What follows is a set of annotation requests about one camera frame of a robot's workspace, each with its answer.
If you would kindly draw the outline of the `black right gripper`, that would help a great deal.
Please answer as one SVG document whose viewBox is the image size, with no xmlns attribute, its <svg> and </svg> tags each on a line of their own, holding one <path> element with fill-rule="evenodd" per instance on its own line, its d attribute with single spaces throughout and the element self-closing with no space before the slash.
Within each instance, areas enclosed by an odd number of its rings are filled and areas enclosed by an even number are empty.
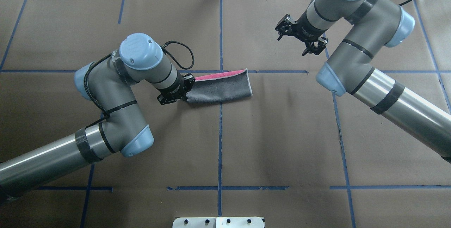
<svg viewBox="0 0 451 228">
<path fill-rule="evenodd" d="M 322 36 L 325 30 L 314 27 L 308 21 L 305 13 L 297 21 L 293 21 L 291 15 L 287 13 L 277 23 L 275 30 L 279 35 L 277 40 L 280 40 L 284 36 L 290 36 L 304 42 L 306 48 L 302 56 L 306 54 L 318 56 L 325 50 L 328 43 L 328 38 Z"/>
</svg>

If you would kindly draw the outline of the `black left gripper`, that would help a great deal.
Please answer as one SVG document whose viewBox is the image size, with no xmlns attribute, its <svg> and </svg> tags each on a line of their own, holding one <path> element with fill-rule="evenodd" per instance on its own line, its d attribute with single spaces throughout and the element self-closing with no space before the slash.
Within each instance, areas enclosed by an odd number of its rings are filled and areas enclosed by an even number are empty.
<svg viewBox="0 0 451 228">
<path fill-rule="evenodd" d="M 177 74 L 174 83 L 170 87 L 159 89 L 160 94 L 157 96 L 157 100 L 161 105 L 175 103 L 179 99 L 187 101 L 187 93 L 192 89 L 195 80 L 192 74 L 183 76 Z"/>
</svg>

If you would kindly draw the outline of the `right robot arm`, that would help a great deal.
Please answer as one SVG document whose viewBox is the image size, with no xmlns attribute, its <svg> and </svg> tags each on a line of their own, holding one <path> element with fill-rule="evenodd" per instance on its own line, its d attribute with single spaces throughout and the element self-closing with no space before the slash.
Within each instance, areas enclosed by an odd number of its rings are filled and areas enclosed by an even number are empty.
<svg viewBox="0 0 451 228">
<path fill-rule="evenodd" d="M 287 14 L 275 30 L 280 38 L 304 42 L 303 55 L 318 55 L 328 43 L 323 34 L 340 19 L 353 27 L 319 70 L 317 82 L 337 96 L 356 97 L 450 162 L 450 115 L 370 64 L 381 48 L 399 45 L 413 31 L 415 19 L 400 5 L 390 0 L 311 0 L 297 21 Z"/>
</svg>

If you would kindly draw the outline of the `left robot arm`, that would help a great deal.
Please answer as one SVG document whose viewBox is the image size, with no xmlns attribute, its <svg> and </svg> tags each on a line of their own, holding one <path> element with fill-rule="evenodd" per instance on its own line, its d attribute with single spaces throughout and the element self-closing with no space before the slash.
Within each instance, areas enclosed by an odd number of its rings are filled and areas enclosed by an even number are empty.
<svg viewBox="0 0 451 228">
<path fill-rule="evenodd" d="M 171 53 L 144 33 L 126 37 L 119 48 L 74 75 L 74 85 L 102 117 L 72 135 L 1 164 L 1 204 L 120 152 L 132 157 L 154 142 L 131 89 L 142 80 L 160 94 L 161 105 L 187 100 L 195 77 L 180 74 Z"/>
</svg>

